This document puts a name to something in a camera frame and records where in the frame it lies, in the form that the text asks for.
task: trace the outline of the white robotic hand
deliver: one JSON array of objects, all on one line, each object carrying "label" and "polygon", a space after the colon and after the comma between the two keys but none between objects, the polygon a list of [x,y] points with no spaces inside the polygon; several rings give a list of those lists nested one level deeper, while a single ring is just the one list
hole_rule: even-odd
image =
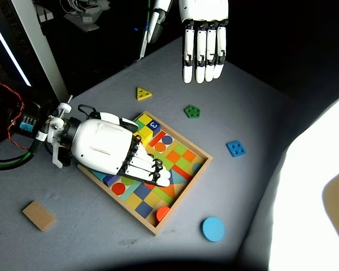
[{"label": "white robotic hand", "polygon": [[[171,0],[156,0],[147,33],[148,42],[154,42],[158,38],[159,31],[157,29],[164,21],[171,2]],[[179,8],[181,21],[185,25],[184,82],[191,82],[194,64],[198,83],[203,83],[204,80],[210,82],[213,78],[219,78],[226,57],[228,0],[179,0]],[[197,48],[194,57],[195,36],[197,37]]]},{"label": "white robotic hand", "polygon": [[[92,112],[87,114],[83,107],[92,109]],[[170,185],[171,174],[162,161],[147,154],[140,138],[133,136],[138,130],[136,123],[110,113],[97,112],[83,104],[78,106],[78,110],[86,114],[86,121],[51,119],[48,142],[53,144],[54,164],[62,167],[54,156],[58,155],[58,148],[66,147],[71,148],[72,156],[80,164],[94,171],[125,176],[151,185]]]}]

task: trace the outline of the brown rectangular block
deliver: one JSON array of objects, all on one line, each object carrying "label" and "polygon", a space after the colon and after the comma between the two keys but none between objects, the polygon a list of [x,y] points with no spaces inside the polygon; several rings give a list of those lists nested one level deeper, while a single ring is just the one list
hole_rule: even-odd
[{"label": "brown rectangular block", "polygon": [[29,204],[23,213],[40,229],[47,230],[54,222],[56,218],[52,216],[42,205],[34,200]]}]

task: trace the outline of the light blue triangle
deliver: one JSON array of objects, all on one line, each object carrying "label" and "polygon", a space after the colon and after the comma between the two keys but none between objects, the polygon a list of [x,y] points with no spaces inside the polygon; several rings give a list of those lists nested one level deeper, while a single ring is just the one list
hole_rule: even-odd
[{"label": "light blue triangle", "polygon": [[171,169],[171,175],[172,175],[172,179],[173,179],[173,184],[176,184],[176,183],[187,183],[188,182],[184,177],[179,175],[173,169]]}]

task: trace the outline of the red strip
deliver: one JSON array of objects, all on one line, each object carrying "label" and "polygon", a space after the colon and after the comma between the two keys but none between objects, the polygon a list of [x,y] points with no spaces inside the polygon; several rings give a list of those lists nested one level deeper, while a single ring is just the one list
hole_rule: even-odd
[{"label": "red strip", "polygon": [[153,147],[154,145],[156,145],[156,143],[158,142],[158,141],[160,141],[160,139],[162,138],[162,137],[164,137],[164,135],[165,135],[166,133],[164,132],[164,131],[161,131],[152,141],[151,141],[151,143],[149,143],[149,146],[151,146],[151,147]]},{"label": "red strip", "polygon": [[172,169],[177,172],[179,175],[184,177],[187,181],[190,181],[192,179],[191,175],[184,172],[182,169],[180,169],[178,166],[174,165]]}]

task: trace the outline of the table surface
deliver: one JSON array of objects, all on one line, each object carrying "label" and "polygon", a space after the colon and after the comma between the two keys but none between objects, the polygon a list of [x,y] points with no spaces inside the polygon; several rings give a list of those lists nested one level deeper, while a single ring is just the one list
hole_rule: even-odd
[{"label": "table surface", "polygon": [[[137,101],[138,86],[153,96]],[[178,39],[76,97],[67,117],[84,120],[76,109],[81,103],[128,119],[147,110],[213,160],[153,236],[74,163],[58,169],[42,148],[25,166],[0,172],[0,270],[87,270],[160,259],[233,259],[267,185],[263,169],[289,101],[230,63],[211,83],[183,83]],[[183,109],[189,104],[201,109],[199,119],[186,117]],[[15,138],[26,146],[31,143],[29,138]],[[225,144],[235,140],[242,142],[246,155],[231,157]],[[8,141],[0,143],[0,158],[19,153]],[[57,218],[46,232],[21,212],[33,200]],[[225,225],[225,236],[217,243],[201,234],[200,224],[210,216]]]}]

